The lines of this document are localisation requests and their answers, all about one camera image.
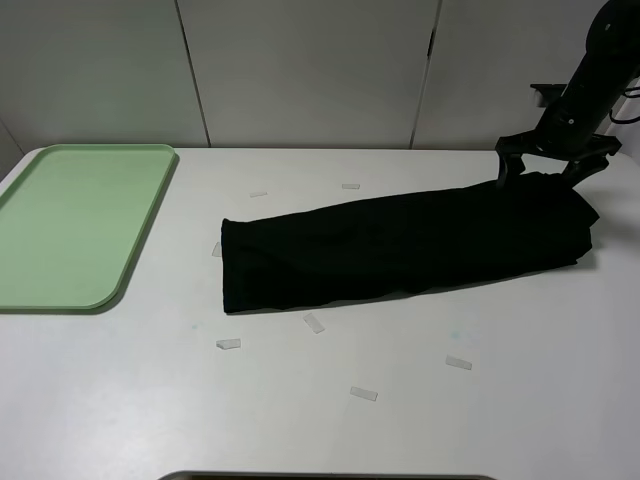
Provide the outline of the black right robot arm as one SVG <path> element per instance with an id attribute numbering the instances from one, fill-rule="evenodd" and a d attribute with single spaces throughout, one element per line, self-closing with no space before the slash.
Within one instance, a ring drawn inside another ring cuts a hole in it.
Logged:
<path id="1" fill-rule="evenodd" d="M 561 177 L 570 186 L 605 170 L 621 142 L 597 130 L 605 119 L 616 125 L 639 121 L 613 117 L 613 107 L 630 96 L 629 84 L 638 77 L 639 3 L 608 1 L 589 28 L 585 54 L 569 83 L 532 86 L 545 105 L 536 127 L 498 139 L 497 185 L 504 187 L 525 171 L 524 155 L 565 161 Z"/>

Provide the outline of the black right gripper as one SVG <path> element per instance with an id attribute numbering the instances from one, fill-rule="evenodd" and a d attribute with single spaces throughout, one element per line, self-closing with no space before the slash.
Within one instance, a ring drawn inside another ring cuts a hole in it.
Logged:
<path id="1" fill-rule="evenodd" d="M 564 184 L 575 187 L 609 166 L 607 155 L 615 155 L 622 147 L 615 136 L 593 134 L 588 138 L 547 138 L 534 130 L 500 137 L 495 150 L 499 159 L 497 188 L 504 188 L 525 171 L 522 155 L 535 155 L 566 161 L 560 174 Z"/>

